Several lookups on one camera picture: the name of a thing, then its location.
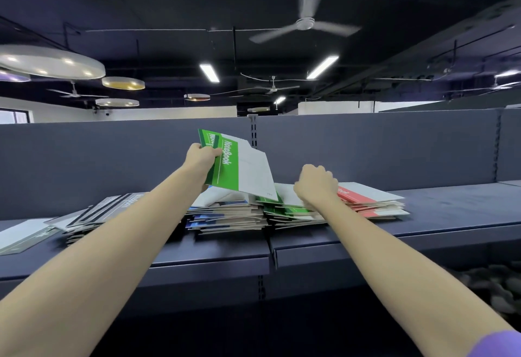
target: dark floor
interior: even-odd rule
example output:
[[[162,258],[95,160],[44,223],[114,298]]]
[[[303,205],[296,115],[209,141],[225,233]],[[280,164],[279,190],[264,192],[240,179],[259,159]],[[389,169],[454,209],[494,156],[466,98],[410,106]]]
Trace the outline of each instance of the dark floor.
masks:
[[[114,323],[93,357],[421,356],[364,286]]]

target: ceiling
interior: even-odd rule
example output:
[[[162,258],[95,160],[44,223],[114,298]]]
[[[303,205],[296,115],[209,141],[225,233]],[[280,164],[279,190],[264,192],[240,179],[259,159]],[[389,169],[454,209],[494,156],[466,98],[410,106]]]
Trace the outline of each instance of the ceiling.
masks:
[[[498,2],[503,2],[504,7],[493,7]],[[407,87],[411,90],[408,81],[375,78],[434,76],[443,84],[431,84],[436,89],[430,91],[451,91],[454,80],[464,84],[462,81],[475,79],[483,72],[484,56],[521,45],[521,21],[519,29],[506,29],[518,18],[516,2],[322,0],[317,19],[362,29],[348,38],[321,31],[294,31],[255,44],[249,37],[257,32],[249,30],[294,23],[297,0],[4,0],[0,7],[0,43],[68,48],[98,59],[108,76],[136,77],[147,83],[147,89],[115,93],[92,80],[78,82],[78,92],[137,98],[142,107],[201,105],[186,103],[183,95],[270,85],[241,74],[264,80],[270,76],[277,80],[305,79],[323,58],[339,55],[339,60],[317,81],[277,83],[277,87],[300,86],[286,91],[287,100],[279,106],[290,110],[306,98],[361,100],[369,95],[387,100],[396,92],[402,95]],[[485,15],[474,18],[491,6]],[[494,29],[500,32],[480,39]],[[454,39],[458,39],[456,47],[479,40],[458,48],[454,58]],[[519,52],[521,47],[517,50],[489,60],[504,66],[505,55]],[[198,66],[202,61],[214,66],[219,84],[206,80]],[[508,59],[512,64],[517,61],[516,55]],[[413,90],[417,90],[417,82],[413,83]],[[46,90],[68,91],[67,81],[35,77],[30,83],[0,83],[0,88],[6,97],[77,107],[92,104],[83,99],[61,98]],[[202,105],[244,107],[255,102],[270,103],[278,96],[274,93],[266,97],[262,93],[246,90],[215,95]]]

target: circular pendant light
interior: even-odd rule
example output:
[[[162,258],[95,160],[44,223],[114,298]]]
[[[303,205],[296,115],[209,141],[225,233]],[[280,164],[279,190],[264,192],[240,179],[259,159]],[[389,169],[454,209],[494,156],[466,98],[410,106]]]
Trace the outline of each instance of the circular pendant light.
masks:
[[[139,106],[139,101],[135,99],[125,98],[100,98],[96,99],[96,105],[109,107],[136,107]]]
[[[27,73],[10,71],[9,69],[0,69],[0,81],[25,83],[27,81],[31,81],[31,76],[29,76]]]
[[[209,101],[210,95],[207,94],[185,94],[185,99],[192,102]]]
[[[269,106],[251,107],[248,109],[251,113],[259,113],[260,111],[270,111]]]
[[[68,80],[105,76],[105,66],[84,55],[23,44],[0,45],[0,66],[12,71]]]
[[[145,82],[143,80],[133,79],[131,77],[104,77],[101,79],[101,84],[108,88],[115,88],[116,90],[143,90]]]

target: green and white notebook cover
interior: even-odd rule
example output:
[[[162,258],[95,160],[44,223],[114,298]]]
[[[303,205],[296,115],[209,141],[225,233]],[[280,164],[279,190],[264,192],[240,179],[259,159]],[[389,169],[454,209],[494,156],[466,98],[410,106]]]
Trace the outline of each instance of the green and white notebook cover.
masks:
[[[206,184],[277,199],[268,159],[262,151],[253,149],[247,140],[204,129],[199,130],[199,139],[202,147],[223,150],[208,172]]]

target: hand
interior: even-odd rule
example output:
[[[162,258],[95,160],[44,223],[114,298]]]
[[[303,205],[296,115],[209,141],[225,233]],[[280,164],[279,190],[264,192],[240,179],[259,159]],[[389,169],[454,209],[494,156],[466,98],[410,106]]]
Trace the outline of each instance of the hand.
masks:
[[[293,190],[302,201],[318,209],[322,203],[338,198],[338,180],[323,166],[316,168],[307,164],[303,166]]]
[[[199,143],[193,143],[186,153],[185,163],[182,168],[206,177],[206,174],[215,163],[215,157],[220,156],[222,153],[223,150],[221,149],[214,149],[210,146],[201,148]]]

